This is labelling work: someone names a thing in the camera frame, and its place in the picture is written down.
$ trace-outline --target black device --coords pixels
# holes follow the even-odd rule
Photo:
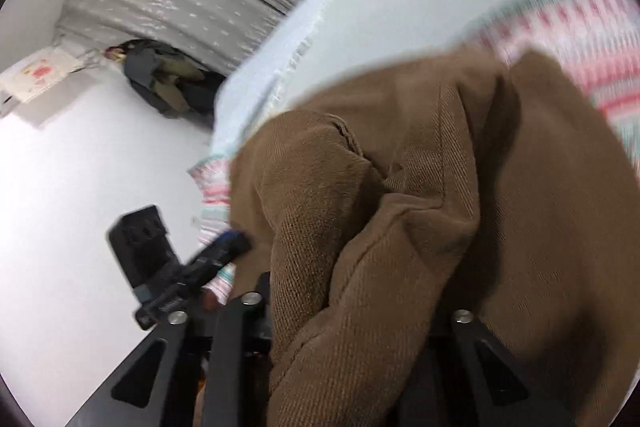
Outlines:
[[[264,424],[271,349],[269,274],[253,292],[208,312],[200,286],[250,248],[226,232],[186,265],[158,210],[123,216],[111,246],[141,301],[140,327],[156,327],[67,427],[191,427],[206,381],[201,427]],[[543,397],[514,356],[468,311],[435,320],[390,413],[399,427],[575,427]]]

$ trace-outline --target screw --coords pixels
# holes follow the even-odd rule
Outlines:
[[[469,324],[474,319],[474,314],[468,310],[458,310],[453,313],[453,320],[458,324]]]
[[[242,304],[247,306],[255,306],[262,300],[262,295],[258,292],[247,292],[242,296]]]
[[[169,316],[166,319],[169,321],[169,324],[173,324],[175,326],[178,324],[184,324],[188,318],[189,315],[187,315],[186,312],[177,311],[169,313]]]

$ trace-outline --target white floor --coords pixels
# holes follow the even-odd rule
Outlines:
[[[62,2],[7,0],[0,69],[49,44]],[[36,102],[0,120],[0,372],[35,427],[62,427],[144,335],[105,233],[156,204],[190,256],[200,193],[186,171],[209,133],[160,116],[115,69]]]

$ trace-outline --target bolt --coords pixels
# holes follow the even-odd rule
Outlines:
[[[453,313],[453,320],[458,324],[469,324],[474,319],[474,314],[468,310],[458,310]]]
[[[169,313],[169,316],[166,319],[168,320],[169,324],[173,324],[175,326],[178,324],[184,324],[188,318],[189,315],[187,315],[186,312],[178,310],[177,312]]]
[[[242,296],[242,304],[247,306],[255,306],[262,300],[262,295],[258,292],[247,292]]]

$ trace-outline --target brown garment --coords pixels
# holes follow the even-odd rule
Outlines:
[[[606,122],[530,53],[364,74],[279,115],[232,167],[231,222],[271,269],[270,426],[385,419],[438,301],[471,309],[580,427],[640,360],[640,194]]]

